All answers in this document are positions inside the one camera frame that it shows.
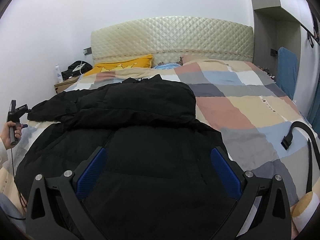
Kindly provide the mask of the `person left hand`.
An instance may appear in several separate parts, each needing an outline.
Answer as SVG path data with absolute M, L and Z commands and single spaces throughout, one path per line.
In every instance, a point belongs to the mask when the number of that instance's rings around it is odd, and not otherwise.
M 10 132 L 10 129 L 11 128 L 16 128 L 14 130 L 14 133 L 11 133 Z M 3 145 L 4 145 L 4 148 L 6 150 L 10 149 L 10 148 L 13 148 L 14 145 L 11 144 L 11 141 L 10 141 L 10 136 L 11 135 L 14 135 L 14 137 L 20 141 L 21 137 L 22 137 L 22 128 L 23 128 L 23 125 L 22 124 L 19 124 L 18 126 L 16 125 L 15 122 L 12 122 L 12 121 L 9 121 L 9 122 L 6 122 L 3 126 L 3 130 L 1 132 L 1 140 L 3 142 Z

